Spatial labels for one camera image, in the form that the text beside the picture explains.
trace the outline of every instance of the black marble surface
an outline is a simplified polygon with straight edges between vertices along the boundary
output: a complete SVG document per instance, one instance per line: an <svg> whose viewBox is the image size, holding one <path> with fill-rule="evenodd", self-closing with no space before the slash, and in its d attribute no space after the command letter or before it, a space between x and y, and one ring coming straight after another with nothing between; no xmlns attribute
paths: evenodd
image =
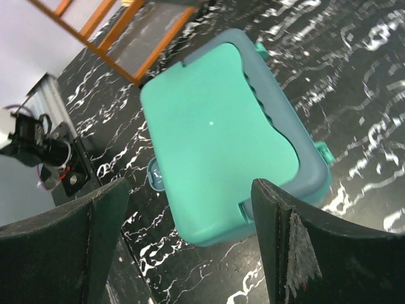
<svg viewBox="0 0 405 304"><path fill-rule="evenodd" d="M336 156L323 209L404 232L405 1L219 0L148 77L230 27L266 46L301 120ZM139 90L87 50L58 82L101 182L132 185L123 231L151 297L122 303L268 303L255 236L210 248L179 238L165 195L146 180L154 153Z"/></svg>

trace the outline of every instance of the wooden slat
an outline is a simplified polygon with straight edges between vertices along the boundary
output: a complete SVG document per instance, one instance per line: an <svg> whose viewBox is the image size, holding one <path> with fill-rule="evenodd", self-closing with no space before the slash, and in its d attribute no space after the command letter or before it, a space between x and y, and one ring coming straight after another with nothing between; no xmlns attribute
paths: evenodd
<svg viewBox="0 0 405 304"><path fill-rule="evenodd" d="M132 18L139 11L139 9L144 5L145 0L135 0L131 5L124 11L120 19L114 24L113 28L109 31L107 36L101 41L99 45L99 50L106 53L109 47L117 41L119 36L125 30L127 25L131 22Z"/></svg>
<svg viewBox="0 0 405 304"><path fill-rule="evenodd" d="M58 7L55 10L55 14L58 17L62 17L63 14L65 13L65 11L68 9L69 5L71 5L71 3L73 2L73 0L62 0Z"/></svg>
<svg viewBox="0 0 405 304"><path fill-rule="evenodd" d="M171 29L167 32L167 34L163 37L163 39L159 42L153 52L146 58L144 63L140 66L140 68L135 73L134 77L136 80L140 82L140 79L145 75L147 70L152 66L152 64L158 59L159 55L163 52L163 50L169 45L169 43L174 39L177 33L182 29L187 21L189 21L192 14L196 11L196 8L190 7L187 8L182 16L173 24Z"/></svg>
<svg viewBox="0 0 405 304"><path fill-rule="evenodd" d="M88 39L95 31L101 20L107 15L108 11L113 7L116 0L103 0L99 7L95 10L90 19L80 30L80 34Z"/></svg>
<svg viewBox="0 0 405 304"><path fill-rule="evenodd" d="M123 68L118 66L110 57L108 57L104 52L101 52L98 50L98 48L91 42L87 41L82 35L80 35L78 32L76 32L75 29L73 29L69 24L64 22L61 18L59 18L53 11L51 11L48 7L43 5L43 3L39 0L27 0L34 6L36 6L40 11L42 11L45 15L47 15L49 18L54 20L57 24L59 24L63 29L65 29L69 34L73 35L77 40L79 40L81 43L86 45L91 51L93 51L96 55L98 55L101 59L103 59L107 64L112 66L117 72L120 72L125 78L127 78L129 81L133 82L137 86L140 85L140 82L138 80L135 80L130 74L128 74L126 71L124 71Z"/></svg>

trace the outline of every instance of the black marble table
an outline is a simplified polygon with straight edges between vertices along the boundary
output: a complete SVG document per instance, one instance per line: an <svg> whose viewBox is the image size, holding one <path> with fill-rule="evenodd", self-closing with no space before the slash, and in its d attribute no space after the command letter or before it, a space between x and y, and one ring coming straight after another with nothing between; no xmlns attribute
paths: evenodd
<svg viewBox="0 0 405 304"><path fill-rule="evenodd" d="M148 77L230 27L266 46L299 117L335 155L323 209L404 232L405 1L219 0ZM145 293L128 303L268 303L255 236L209 248L179 238L166 196L146 179L154 152L138 88L88 50L58 82L100 181L132 185L123 232Z"/></svg>

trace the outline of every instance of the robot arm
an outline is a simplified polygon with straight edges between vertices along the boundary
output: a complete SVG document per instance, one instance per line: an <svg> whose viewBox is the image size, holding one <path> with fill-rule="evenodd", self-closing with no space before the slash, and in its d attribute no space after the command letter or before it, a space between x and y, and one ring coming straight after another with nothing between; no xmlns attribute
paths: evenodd
<svg viewBox="0 0 405 304"><path fill-rule="evenodd" d="M36 119L0 109L0 155L16 158L28 167L43 163L64 168L72 154L71 146L49 137L43 117Z"/></svg>

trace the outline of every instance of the green clip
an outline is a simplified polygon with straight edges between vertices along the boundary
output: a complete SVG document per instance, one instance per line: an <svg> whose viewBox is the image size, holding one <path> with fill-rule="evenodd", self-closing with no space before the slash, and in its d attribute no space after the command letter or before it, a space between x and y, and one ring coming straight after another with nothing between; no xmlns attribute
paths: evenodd
<svg viewBox="0 0 405 304"><path fill-rule="evenodd" d="M262 45L262 43L258 42L254 45L254 48L256 49L256 52L259 53L259 55L266 60L267 58L269 58L269 54L268 51L266 50L265 46Z"/></svg>
<svg viewBox="0 0 405 304"><path fill-rule="evenodd" d="M318 141L315 143L315 147L318 149L320 155L324 161L329 165L335 161L332 152L330 152L327 144L323 141Z"/></svg>

